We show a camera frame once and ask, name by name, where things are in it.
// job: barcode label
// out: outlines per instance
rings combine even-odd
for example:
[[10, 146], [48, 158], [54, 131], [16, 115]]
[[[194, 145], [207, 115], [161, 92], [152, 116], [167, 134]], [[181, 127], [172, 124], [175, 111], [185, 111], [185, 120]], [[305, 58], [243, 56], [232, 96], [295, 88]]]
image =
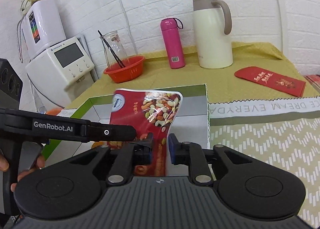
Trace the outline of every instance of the barcode label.
[[171, 57], [171, 61], [172, 62], [178, 62], [179, 61], [179, 57]]
[[78, 109], [72, 108], [72, 109], [62, 109], [60, 113], [57, 114], [57, 116], [63, 116], [63, 117], [70, 117], [72, 116]]

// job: chopstick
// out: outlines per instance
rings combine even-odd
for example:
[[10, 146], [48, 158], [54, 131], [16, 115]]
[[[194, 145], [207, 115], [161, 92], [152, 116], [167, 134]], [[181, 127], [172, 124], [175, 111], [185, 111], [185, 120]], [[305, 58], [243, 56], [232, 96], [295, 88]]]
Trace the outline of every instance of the chopstick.
[[100, 37], [102, 37], [102, 40], [104, 41], [104, 43], [107, 45], [107, 47], [109, 48], [111, 54], [113, 55], [113, 57], [115, 58], [116, 62], [119, 64], [120, 68], [125, 67], [125, 65], [123, 64], [123, 62], [121, 61], [121, 59], [119, 59], [119, 57], [117, 56], [117, 54], [115, 53], [115, 51], [111, 48], [111, 46], [109, 45], [109, 43], [107, 42], [107, 40], [103, 37], [102, 33], [98, 30], [98, 33], [100, 34]]

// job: mixed nuts package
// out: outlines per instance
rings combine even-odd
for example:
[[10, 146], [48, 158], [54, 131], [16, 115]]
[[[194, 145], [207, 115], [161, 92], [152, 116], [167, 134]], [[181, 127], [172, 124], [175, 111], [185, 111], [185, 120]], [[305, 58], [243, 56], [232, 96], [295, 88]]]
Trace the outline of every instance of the mixed nuts package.
[[[140, 140], [145, 139], [149, 132], [153, 133], [151, 165], [136, 166], [136, 175], [165, 176], [167, 135], [181, 103], [182, 95], [179, 92], [127, 89], [115, 91], [110, 124], [132, 125], [137, 131], [137, 139]], [[113, 149], [121, 148], [122, 144], [108, 142]]]

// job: pink water bottle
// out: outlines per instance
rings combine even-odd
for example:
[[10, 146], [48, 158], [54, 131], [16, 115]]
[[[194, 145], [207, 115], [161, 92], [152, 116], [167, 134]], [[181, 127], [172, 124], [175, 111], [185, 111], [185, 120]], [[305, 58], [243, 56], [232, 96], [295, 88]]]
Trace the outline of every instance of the pink water bottle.
[[182, 22], [177, 18], [163, 19], [160, 28], [164, 40], [165, 49], [169, 59], [170, 68], [180, 68], [186, 65], [184, 61], [179, 29], [183, 29]]

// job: white appliance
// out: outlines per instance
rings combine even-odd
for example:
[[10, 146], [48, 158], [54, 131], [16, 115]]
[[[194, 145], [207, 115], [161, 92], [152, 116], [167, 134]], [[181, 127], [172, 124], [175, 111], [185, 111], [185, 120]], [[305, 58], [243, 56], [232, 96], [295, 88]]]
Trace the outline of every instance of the white appliance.
[[[89, 53], [89, 50], [88, 50], [88, 47], [87, 47], [87, 43], [85, 41], [85, 38], [83, 36], [83, 34], [78, 34], [76, 36], [76, 38], [79, 40], [80, 44], [82, 45], [82, 47], [84, 48], [85, 52], [87, 53], [87, 55], [89, 56], [89, 58], [92, 60], [91, 56], [90, 56], [90, 53]], [[96, 72], [96, 69], [93, 68], [91, 71], [91, 77], [93, 79], [93, 82], [96, 82], [99, 78], [98, 78], [98, 75], [97, 75], [97, 72]]]
[[33, 59], [27, 74], [47, 110], [66, 107], [93, 84], [94, 64], [76, 37], [60, 42]]
[[31, 60], [45, 49], [66, 39], [54, 0], [40, 0], [32, 5], [21, 28]]
[[231, 13], [222, 0], [193, 0], [193, 30], [199, 64], [204, 68], [223, 68], [233, 63]]

